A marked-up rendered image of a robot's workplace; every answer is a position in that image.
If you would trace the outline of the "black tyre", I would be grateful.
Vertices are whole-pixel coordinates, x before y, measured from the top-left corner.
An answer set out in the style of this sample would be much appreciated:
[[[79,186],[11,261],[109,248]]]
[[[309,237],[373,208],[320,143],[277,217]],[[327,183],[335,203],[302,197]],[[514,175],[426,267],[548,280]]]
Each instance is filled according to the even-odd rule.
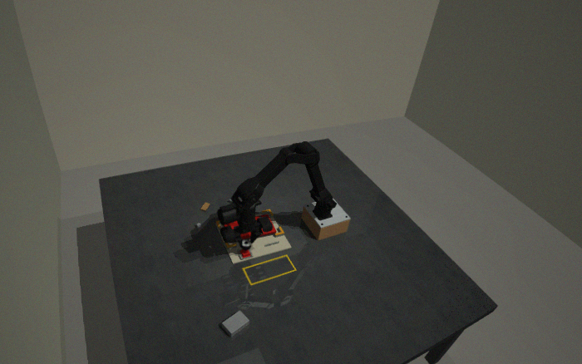
[[[242,245],[241,248],[242,249],[249,249],[251,247],[251,242],[248,239],[244,239],[242,240]]]

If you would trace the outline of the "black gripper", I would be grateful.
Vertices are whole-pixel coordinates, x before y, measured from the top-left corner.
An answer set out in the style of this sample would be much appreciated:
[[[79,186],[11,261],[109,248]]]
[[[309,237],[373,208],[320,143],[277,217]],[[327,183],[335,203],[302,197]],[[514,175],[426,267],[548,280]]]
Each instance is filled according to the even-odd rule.
[[[257,221],[255,216],[251,220],[243,220],[239,219],[238,226],[236,229],[232,229],[230,226],[221,228],[220,233],[226,243],[232,241],[238,241],[240,247],[242,245],[242,238],[240,237],[241,234],[250,233],[250,242],[251,244],[263,234],[263,231],[269,232],[272,231],[273,225],[269,221],[267,216],[258,218]]]

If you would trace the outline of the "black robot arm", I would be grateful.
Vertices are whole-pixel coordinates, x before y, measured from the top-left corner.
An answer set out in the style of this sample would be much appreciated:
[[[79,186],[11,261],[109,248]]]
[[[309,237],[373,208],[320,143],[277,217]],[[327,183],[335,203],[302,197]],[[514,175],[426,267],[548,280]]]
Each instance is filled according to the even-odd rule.
[[[296,152],[294,154],[294,152]],[[259,198],[263,195],[264,188],[289,164],[297,163],[306,166],[309,178],[313,185],[310,190],[311,197],[317,202],[313,213],[319,220],[329,219],[333,216],[331,211],[337,203],[326,189],[323,177],[318,167],[320,156],[307,141],[294,143],[284,147],[255,177],[247,179],[239,185],[232,197],[232,204],[220,207],[218,217],[224,226],[239,219],[251,220],[255,216],[255,206],[262,204]],[[240,202],[240,197],[243,201]]]

